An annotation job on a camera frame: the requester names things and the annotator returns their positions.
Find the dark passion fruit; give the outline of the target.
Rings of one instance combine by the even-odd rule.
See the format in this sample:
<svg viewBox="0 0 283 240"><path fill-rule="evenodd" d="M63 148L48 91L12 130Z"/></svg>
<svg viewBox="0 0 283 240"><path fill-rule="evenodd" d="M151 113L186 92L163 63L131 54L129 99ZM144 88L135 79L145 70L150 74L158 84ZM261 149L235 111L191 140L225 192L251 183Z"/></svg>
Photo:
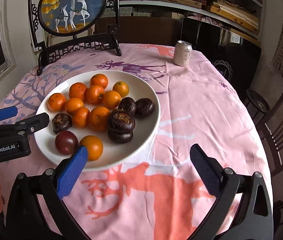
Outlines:
<svg viewBox="0 0 283 240"><path fill-rule="evenodd" d="M108 128L115 132L131 132L135 128L135 118L127 111L115 109L109 116Z"/></svg>
<svg viewBox="0 0 283 240"><path fill-rule="evenodd" d="M153 101L149 98L139 99L135 102L135 104L136 104L135 116L137 118L146 118L155 109Z"/></svg>
<svg viewBox="0 0 283 240"><path fill-rule="evenodd" d="M73 121L70 115L65 113L58 113L52 120L52 128L55 134L61 131L66 131L73 126Z"/></svg>
<svg viewBox="0 0 283 240"><path fill-rule="evenodd" d="M137 106L133 98L125 97L121 100L120 104L118 105L118 109L126 111L134 116Z"/></svg>

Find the large bumpy mandarin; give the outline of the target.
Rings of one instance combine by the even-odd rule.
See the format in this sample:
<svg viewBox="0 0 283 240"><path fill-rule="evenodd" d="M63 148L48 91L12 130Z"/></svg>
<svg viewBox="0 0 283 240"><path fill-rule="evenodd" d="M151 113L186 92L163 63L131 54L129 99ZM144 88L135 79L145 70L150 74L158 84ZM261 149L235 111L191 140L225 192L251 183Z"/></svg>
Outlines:
<svg viewBox="0 0 283 240"><path fill-rule="evenodd" d="M61 93L54 93L48 99L48 109L52 112L63 112L67 99Z"/></svg>

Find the dark red plum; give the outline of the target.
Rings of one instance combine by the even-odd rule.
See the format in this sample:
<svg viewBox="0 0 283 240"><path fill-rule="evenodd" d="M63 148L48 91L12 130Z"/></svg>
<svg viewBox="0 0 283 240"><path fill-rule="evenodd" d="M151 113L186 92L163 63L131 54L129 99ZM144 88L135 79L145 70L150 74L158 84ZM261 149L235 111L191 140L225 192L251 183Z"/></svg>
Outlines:
<svg viewBox="0 0 283 240"><path fill-rule="evenodd" d="M55 148L63 155L72 155L77 151L78 139L70 131L61 131L55 138Z"/></svg>

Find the smooth orange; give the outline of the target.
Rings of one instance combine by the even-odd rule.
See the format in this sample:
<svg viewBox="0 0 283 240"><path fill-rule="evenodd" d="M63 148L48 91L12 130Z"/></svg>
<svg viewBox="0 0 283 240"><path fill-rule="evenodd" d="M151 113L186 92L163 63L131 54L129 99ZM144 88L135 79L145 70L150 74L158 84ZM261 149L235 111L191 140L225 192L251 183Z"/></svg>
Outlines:
<svg viewBox="0 0 283 240"><path fill-rule="evenodd" d="M103 153L103 143L94 135L83 137L80 141L80 145L86 147L88 151L88 161L96 161Z"/></svg>

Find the partly hidden small mandarin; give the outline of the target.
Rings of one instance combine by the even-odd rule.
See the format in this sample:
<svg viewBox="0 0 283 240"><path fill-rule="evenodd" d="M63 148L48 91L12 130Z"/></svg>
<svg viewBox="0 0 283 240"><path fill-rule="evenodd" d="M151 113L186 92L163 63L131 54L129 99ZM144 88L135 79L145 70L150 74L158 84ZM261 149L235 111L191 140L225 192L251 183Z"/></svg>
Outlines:
<svg viewBox="0 0 283 240"><path fill-rule="evenodd" d="M85 128L88 125L89 114L90 111L88 108L78 108L72 116L73 125L79 128Z"/></svg>

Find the dark passion fruit hidden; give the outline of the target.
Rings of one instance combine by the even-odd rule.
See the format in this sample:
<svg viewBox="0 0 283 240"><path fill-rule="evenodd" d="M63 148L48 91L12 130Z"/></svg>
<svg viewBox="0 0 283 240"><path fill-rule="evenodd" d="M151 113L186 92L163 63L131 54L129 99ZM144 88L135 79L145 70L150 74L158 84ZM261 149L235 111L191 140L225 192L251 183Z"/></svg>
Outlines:
<svg viewBox="0 0 283 240"><path fill-rule="evenodd" d="M119 132L115 132L115 131L109 129L107 134L108 134L108 138L111 141L114 141L114 142L116 142L118 144L128 143L133 138L133 132L132 131L125 132L125 133L121 133L121 132L119 133Z"/></svg>

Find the dark passion fruit back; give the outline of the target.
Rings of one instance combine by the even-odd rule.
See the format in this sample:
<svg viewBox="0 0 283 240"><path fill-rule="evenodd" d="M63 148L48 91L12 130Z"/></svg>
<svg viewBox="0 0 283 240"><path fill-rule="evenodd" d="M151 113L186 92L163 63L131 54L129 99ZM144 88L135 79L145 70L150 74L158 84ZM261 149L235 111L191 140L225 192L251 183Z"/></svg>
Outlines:
<svg viewBox="0 0 283 240"><path fill-rule="evenodd" d="M135 116L137 118L146 118L155 109L153 101L149 98L139 99L135 102L135 104L136 104Z"/></svg>

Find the dark passion fruit front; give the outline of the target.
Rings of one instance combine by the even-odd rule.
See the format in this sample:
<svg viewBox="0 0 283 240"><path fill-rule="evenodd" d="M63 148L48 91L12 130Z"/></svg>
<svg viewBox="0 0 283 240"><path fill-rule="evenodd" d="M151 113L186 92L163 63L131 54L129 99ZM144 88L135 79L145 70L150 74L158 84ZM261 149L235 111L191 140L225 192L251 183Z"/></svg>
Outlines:
<svg viewBox="0 0 283 240"><path fill-rule="evenodd" d="M121 100L120 104L118 105L118 109L126 111L134 116L137 106L133 98L125 97Z"/></svg>

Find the large white plate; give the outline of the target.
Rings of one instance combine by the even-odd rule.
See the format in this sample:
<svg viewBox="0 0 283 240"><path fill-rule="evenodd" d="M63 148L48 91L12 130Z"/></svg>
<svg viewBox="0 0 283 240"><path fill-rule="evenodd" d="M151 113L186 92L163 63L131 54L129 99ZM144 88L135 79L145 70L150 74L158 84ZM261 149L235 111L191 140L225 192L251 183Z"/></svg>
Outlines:
<svg viewBox="0 0 283 240"><path fill-rule="evenodd" d="M120 70L95 70L73 76L57 85L41 102L37 109L37 114L46 113L52 120L56 113L48 109L48 99L54 93L62 93L69 98L69 88L76 82L89 83L90 78L95 74L104 74L108 78L106 90L111 90L117 81L124 81L129 86L128 96L134 100L149 98L155 105L155 110L150 116L136 120L136 127L133 131L133 138L126 144L117 144L109 140L107 132L95 131L90 128L71 127L69 130L80 140L86 135L95 135L103 143L103 153L96 161L88 161L84 171L102 171L117 166L128 159L139 155L143 151L151 148L152 141L157 134L160 118L161 106L155 90L140 77Z"/></svg>

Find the front orange on plate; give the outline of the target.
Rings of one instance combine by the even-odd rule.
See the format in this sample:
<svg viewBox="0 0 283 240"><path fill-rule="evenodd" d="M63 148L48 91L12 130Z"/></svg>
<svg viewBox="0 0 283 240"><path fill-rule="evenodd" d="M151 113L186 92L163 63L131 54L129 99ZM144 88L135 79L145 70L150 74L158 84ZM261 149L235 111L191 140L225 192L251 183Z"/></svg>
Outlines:
<svg viewBox="0 0 283 240"><path fill-rule="evenodd" d="M79 98L83 102L85 102L87 90L88 87L84 83L82 82L74 83L69 88L69 98Z"/></svg>

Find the orange on plate back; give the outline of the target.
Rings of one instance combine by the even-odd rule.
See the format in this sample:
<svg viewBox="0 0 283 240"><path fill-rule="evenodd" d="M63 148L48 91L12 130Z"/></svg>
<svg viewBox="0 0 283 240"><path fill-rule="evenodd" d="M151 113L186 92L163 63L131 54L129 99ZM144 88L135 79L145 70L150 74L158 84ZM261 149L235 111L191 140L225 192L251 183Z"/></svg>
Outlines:
<svg viewBox="0 0 283 240"><path fill-rule="evenodd" d="M104 74L95 74L90 79L90 86L97 85L102 88L107 88L108 83L108 78Z"/></svg>

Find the small orange on plate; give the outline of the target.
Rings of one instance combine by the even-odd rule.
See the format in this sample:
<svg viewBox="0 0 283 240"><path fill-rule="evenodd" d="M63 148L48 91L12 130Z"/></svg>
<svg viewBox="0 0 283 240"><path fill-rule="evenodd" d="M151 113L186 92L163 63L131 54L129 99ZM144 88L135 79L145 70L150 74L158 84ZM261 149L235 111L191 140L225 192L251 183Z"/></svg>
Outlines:
<svg viewBox="0 0 283 240"><path fill-rule="evenodd" d="M115 109L121 102L121 96L118 92L110 90L105 92L102 98L102 104L104 107L109 109Z"/></svg>

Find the black round stool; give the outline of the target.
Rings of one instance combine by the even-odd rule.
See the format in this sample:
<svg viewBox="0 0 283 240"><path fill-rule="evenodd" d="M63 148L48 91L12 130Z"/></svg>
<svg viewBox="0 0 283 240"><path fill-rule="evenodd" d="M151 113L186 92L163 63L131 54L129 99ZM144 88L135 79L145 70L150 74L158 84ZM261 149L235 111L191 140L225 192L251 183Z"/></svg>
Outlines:
<svg viewBox="0 0 283 240"><path fill-rule="evenodd" d="M259 93L251 89L246 90L244 104L255 126L259 125L270 111L267 101Z"/></svg>

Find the yellowish orange on plate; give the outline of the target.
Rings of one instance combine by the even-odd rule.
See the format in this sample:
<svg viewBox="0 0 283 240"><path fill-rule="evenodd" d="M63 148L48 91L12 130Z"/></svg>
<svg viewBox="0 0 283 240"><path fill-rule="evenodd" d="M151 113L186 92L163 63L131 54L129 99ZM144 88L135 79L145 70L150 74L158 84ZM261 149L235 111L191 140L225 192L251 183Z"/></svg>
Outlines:
<svg viewBox="0 0 283 240"><path fill-rule="evenodd" d="M114 84L112 90L116 91L120 94L122 98L128 96L129 94L129 86L124 81L118 81Z"/></svg>

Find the round deer embroidery screen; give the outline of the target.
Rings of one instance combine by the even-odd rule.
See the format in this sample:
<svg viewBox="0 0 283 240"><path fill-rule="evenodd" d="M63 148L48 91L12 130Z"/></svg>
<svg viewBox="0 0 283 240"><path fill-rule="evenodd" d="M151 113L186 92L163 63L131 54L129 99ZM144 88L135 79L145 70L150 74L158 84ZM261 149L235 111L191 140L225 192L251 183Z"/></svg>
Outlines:
<svg viewBox="0 0 283 240"><path fill-rule="evenodd" d="M101 34L81 36L101 18L106 9L115 13L115 23ZM28 0L32 45L39 51L37 75L64 55L81 49L121 50L116 38L119 0Z"/></svg>

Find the pale drink can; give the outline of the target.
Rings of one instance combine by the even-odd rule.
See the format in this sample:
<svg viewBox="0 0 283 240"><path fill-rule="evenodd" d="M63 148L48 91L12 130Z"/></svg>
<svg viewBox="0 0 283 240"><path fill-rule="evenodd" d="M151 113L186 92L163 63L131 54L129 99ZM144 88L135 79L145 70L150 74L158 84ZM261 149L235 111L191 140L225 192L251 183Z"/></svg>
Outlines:
<svg viewBox="0 0 283 240"><path fill-rule="evenodd" d="M173 63L181 67L186 67L189 64L191 54L192 44L179 40L175 45Z"/></svg>

